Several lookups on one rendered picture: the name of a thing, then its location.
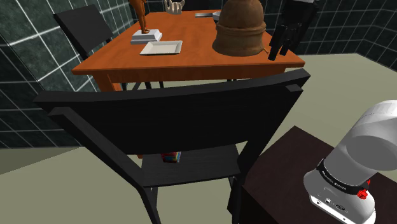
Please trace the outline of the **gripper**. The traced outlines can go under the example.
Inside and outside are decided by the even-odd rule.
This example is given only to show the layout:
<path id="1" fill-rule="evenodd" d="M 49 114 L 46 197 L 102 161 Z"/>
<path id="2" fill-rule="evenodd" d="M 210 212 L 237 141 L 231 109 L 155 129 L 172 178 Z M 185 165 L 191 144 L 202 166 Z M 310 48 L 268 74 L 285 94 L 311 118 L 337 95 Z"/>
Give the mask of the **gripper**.
<path id="1" fill-rule="evenodd" d="M 297 40 L 300 29 L 305 32 L 319 10 L 316 0 L 286 0 L 282 10 L 282 24 L 276 26 L 270 40 L 268 59 L 274 61 L 279 52 L 285 56 Z"/>

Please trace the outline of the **orange wooden table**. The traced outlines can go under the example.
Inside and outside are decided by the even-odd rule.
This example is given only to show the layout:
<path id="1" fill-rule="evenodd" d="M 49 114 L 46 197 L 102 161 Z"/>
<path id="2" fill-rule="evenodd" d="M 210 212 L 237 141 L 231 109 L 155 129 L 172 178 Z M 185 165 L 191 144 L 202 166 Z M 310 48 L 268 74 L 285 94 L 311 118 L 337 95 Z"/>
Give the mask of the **orange wooden table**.
<path id="1" fill-rule="evenodd" d="M 101 91 L 119 91 L 121 83 L 258 78 L 303 67 L 304 60 L 292 52 L 268 59 L 271 36 L 263 34 L 264 51 L 249 57 L 230 57 L 215 52 L 216 25 L 211 17 L 197 18 L 194 11 L 180 15 L 152 12 L 148 27 L 158 29 L 162 40 L 182 42 L 175 55 L 141 55 L 144 45 L 130 40 L 139 24 L 131 25 L 110 43 L 73 68 L 74 75 L 91 75 Z"/>

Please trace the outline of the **white hand sculpture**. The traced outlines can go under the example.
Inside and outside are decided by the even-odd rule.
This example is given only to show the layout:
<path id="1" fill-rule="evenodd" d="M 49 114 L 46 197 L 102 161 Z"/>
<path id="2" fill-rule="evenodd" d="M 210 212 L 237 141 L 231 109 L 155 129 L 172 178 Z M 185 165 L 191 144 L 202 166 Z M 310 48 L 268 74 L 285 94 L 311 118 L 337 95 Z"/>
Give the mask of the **white hand sculpture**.
<path id="1" fill-rule="evenodd" d="M 164 7 L 167 13 L 172 15 L 180 15 L 185 5 L 185 0 L 181 0 L 180 2 L 173 2 L 172 0 L 164 0 Z"/>

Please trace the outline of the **white square plate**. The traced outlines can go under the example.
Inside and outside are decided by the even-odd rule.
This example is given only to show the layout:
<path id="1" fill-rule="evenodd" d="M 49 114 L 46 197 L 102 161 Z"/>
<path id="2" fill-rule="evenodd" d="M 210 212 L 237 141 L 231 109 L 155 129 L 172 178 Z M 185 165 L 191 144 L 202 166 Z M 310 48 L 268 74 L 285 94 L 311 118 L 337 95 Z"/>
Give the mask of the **white square plate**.
<path id="1" fill-rule="evenodd" d="M 146 44 L 140 55 L 168 55 L 179 54 L 183 42 L 179 41 L 150 41 Z"/>

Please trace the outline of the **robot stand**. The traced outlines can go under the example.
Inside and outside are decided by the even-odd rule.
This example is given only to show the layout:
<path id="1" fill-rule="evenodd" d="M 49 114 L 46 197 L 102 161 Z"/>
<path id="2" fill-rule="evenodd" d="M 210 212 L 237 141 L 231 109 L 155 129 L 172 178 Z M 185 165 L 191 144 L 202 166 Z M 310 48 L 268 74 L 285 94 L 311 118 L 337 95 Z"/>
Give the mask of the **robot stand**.
<path id="1" fill-rule="evenodd" d="M 397 130 L 361 130 L 397 144 Z M 243 185 L 240 224 L 344 224 L 317 208 L 303 185 L 304 175 L 315 169 L 334 146 L 299 127 L 292 127 L 265 150 Z M 397 224 L 397 182 L 375 174 L 368 192 L 375 199 L 374 224 Z"/>

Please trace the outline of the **brown figure on white base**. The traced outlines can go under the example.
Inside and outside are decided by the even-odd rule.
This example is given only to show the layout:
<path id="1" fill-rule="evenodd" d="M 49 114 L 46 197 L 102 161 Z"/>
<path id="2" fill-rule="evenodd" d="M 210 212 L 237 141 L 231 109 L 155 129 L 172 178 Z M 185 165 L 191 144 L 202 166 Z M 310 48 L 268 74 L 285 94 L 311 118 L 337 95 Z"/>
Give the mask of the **brown figure on white base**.
<path id="1" fill-rule="evenodd" d="M 140 25 L 139 30 L 133 34 L 130 43 L 134 45 L 145 44 L 150 41 L 160 41 L 162 33 L 158 29 L 149 30 L 147 28 L 145 8 L 147 0 L 129 0 L 129 3 L 136 11 L 136 15 Z"/>

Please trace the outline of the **large black chair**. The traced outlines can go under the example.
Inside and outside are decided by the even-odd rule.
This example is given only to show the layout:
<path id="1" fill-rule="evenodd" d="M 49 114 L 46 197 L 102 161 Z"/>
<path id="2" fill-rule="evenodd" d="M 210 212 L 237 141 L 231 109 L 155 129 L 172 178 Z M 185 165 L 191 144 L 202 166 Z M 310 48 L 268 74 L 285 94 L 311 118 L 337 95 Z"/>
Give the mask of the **large black chair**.
<path id="1" fill-rule="evenodd" d="M 302 94 L 304 69 L 272 76 L 120 92 L 42 91 L 35 103 L 130 183 L 152 224 L 161 186 L 226 178 L 238 224 L 250 168 Z M 181 152 L 179 163 L 161 154 Z"/>

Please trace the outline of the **colourful small box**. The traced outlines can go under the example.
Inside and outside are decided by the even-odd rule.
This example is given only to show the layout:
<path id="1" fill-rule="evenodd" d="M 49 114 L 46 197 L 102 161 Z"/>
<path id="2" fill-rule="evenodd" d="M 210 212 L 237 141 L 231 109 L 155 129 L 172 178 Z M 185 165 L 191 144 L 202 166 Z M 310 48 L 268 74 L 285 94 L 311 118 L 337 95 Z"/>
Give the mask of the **colourful small box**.
<path id="1" fill-rule="evenodd" d="M 167 163 L 179 163 L 180 156 L 181 156 L 180 151 L 161 154 L 163 162 L 167 162 Z"/>

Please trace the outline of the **small black chair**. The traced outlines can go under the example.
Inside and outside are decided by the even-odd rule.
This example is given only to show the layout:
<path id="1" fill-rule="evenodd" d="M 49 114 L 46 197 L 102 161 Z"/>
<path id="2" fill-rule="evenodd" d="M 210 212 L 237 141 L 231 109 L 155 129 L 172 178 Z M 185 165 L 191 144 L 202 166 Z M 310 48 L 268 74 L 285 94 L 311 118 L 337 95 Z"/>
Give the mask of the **small black chair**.
<path id="1" fill-rule="evenodd" d="M 93 4 L 53 16 L 83 59 L 72 69 L 74 75 L 92 76 L 102 92 L 125 90 L 123 82 L 134 82 L 135 88 L 143 82 L 150 89 L 152 81 L 164 86 L 154 58 L 144 58 L 141 52 L 148 43 L 131 41 L 137 32 L 135 25 L 113 39 L 111 29 Z"/>

